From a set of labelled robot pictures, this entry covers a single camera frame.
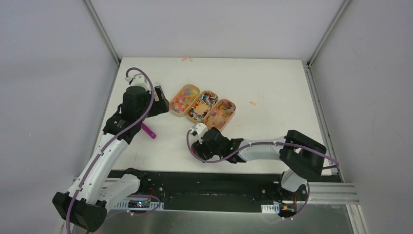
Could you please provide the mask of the magenta plastic scoop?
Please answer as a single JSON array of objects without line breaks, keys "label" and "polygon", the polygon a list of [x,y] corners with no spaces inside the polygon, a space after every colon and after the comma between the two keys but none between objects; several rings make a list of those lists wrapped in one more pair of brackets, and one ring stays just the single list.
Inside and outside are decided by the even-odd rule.
[{"label": "magenta plastic scoop", "polygon": [[157,135],[156,133],[150,129],[146,124],[142,123],[141,124],[141,129],[152,139],[156,139]]}]

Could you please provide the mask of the clear plastic jar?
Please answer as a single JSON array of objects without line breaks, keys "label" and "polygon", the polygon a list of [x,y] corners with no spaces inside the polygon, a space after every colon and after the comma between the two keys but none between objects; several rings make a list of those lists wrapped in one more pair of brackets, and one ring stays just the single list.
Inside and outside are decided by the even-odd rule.
[{"label": "clear plastic jar", "polygon": [[158,94],[158,91],[160,90],[160,86],[155,86],[154,87],[154,101],[155,102],[158,102],[159,100],[160,100],[160,97],[159,97],[159,94]]}]

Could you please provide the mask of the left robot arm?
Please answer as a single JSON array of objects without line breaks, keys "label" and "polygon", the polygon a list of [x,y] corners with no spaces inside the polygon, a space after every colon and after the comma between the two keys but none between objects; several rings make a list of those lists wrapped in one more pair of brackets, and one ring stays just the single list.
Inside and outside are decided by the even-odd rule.
[{"label": "left robot arm", "polygon": [[114,184],[104,188],[103,183],[120,155],[141,130],[142,122],[169,111],[169,102],[161,85],[153,89],[149,86],[129,86],[116,112],[107,119],[103,135],[85,169],[67,192],[57,192],[53,205],[66,221],[66,232],[71,233],[71,225],[88,232],[97,231],[107,218],[107,214],[127,196],[143,197],[149,185],[142,179],[147,174],[127,169]]}]

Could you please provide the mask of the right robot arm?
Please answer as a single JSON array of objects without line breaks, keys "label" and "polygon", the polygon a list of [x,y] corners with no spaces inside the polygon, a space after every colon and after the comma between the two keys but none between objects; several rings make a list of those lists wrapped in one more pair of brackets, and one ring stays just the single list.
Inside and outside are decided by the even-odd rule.
[{"label": "right robot arm", "polygon": [[311,179],[317,179],[325,169],[328,158],[326,148],[306,135],[289,130],[285,136],[249,140],[245,138],[228,139],[216,128],[192,127],[186,139],[197,137],[188,143],[191,154],[203,163],[228,161],[233,164],[256,160],[283,162],[288,169],[282,173],[277,185],[277,195],[284,200],[295,195],[299,187]]}]

